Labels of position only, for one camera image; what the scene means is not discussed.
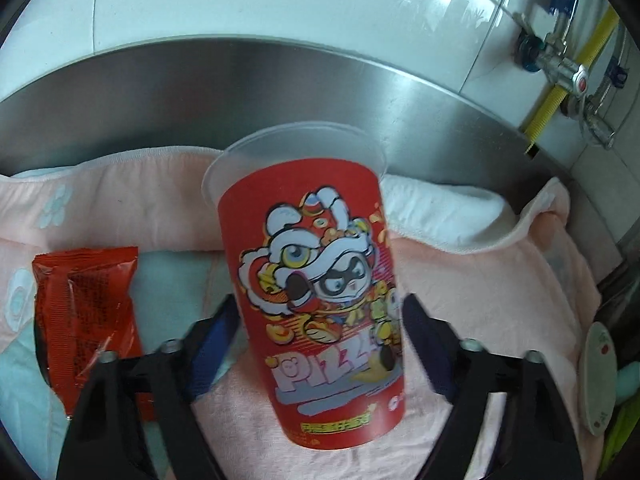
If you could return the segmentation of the orange snack wrapper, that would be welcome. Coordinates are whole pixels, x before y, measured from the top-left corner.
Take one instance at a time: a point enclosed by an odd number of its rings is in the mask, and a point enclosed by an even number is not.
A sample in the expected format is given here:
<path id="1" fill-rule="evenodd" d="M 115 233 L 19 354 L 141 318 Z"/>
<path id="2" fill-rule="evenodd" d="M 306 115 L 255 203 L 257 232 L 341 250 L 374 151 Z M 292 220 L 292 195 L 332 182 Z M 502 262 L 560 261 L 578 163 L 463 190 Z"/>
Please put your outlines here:
<path id="1" fill-rule="evenodd" d="M 138 255 L 131 246 L 80 248 L 32 260 L 38 361 L 67 416 L 102 352 L 143 354 L 129 295 Z"/>

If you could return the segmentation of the red lion snack cup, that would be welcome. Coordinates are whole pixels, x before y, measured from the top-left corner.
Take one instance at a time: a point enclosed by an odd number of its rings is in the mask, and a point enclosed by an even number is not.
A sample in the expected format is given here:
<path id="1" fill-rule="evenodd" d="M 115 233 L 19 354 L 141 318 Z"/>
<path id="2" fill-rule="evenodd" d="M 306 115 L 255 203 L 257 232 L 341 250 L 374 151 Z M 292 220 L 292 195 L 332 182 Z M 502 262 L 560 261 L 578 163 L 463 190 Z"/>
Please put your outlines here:
<path id="1" fill-rule="evenodd" d="M 232 144 L 204 174 L 258 373 L 305 448 L 354 448 L 404 416 L 385 170 L 361 130 L 293 122 Z"/>

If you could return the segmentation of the white ceramic plate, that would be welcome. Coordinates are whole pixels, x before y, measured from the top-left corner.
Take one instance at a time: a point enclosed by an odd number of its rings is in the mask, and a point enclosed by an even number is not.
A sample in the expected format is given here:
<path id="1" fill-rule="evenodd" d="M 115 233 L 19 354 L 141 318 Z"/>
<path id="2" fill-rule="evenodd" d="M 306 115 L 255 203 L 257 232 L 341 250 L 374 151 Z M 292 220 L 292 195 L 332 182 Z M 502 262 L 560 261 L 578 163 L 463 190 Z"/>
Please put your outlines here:
<path id="1" fill-rule="evenodd" d="M 589 327 L 578 367 L 580 420 L 595 437 L 611 421 L 617 384 L 617 360 L 608 329 L 600 322 Z"/>

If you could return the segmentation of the teal soap bottle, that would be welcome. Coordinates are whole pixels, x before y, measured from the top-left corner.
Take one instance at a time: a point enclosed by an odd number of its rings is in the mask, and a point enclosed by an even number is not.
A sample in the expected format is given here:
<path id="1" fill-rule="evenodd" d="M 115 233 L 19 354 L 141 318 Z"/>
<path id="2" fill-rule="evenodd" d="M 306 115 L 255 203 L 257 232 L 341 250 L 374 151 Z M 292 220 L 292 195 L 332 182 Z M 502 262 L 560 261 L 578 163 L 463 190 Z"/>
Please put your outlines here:
<path id="1" fill-rule="evenodd" d="M 640 388 L 640 363 L 629 363 L 617 373 L 616 404 L 620 405 L 632 398 Z"/>

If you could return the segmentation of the pink airplane towel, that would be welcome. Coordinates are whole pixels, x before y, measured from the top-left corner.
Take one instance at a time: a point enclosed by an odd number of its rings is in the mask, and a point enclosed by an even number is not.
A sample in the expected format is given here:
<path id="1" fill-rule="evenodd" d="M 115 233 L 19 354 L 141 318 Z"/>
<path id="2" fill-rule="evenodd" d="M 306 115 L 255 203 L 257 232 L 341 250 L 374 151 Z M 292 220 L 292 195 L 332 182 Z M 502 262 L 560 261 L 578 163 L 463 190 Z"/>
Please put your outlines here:
<path id="1" fill-rule="evenodd" d="M 32 470 L 58 469 L 67 417 L 36 359 L 35 256 L 134 246 L 131 287 L 145 350 L 183 335 L 230 292 L 219 226 L 201 183 L 210 148 L 147 148 L 1 181 L 1 419 Z M 577 363 L 600 295 L 567 234 L 570 199 L 548 182 L 520 214 L 498 195 L 386 176 L 399 287 L 463 338 L 491 352 L 541 352 L 577 418 Z M 231 479 L 411 479 L 431 451 L 448 404 L 405 352 L 405 416 L 389 434 L 341 451 L 313 451 L 283 434 L 245 344 L 195 405 Z"/>

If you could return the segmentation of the metal water valve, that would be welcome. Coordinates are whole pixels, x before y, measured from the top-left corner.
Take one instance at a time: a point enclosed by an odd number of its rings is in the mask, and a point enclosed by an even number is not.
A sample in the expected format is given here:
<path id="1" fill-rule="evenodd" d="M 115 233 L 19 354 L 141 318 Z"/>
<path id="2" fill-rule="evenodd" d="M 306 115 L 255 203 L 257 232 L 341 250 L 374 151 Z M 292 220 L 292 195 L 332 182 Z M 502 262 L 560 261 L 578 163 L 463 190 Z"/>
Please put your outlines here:
<path id="1" fill-rule="evenodd" d="M 616 11 L 607 8 L 582 50 L 573 58 L 568 54 L 568 36 L 578 2 L 550 0 L 548 13 L 555 17 L 555 25 L 544 38 L 534 33 L 524 15 L 514 16 L 521 26 L 515 63 L 526 72 L 544 74 L 551 84 L 551 90 L 524 127 L 530 146 L 537 144 L 556 112 L 577 122 L 586 142 L 605 150 L 614 145 L 616 129 L 604 118 L 602 107 L 612 92 L 625 88 L 628 80 L 628 70 L 622 65 L 628 47 L 627 29 Z M 613 53 L 596 91 L 589 93 L 590 67 L 610 39 L 615 40 Z"/>

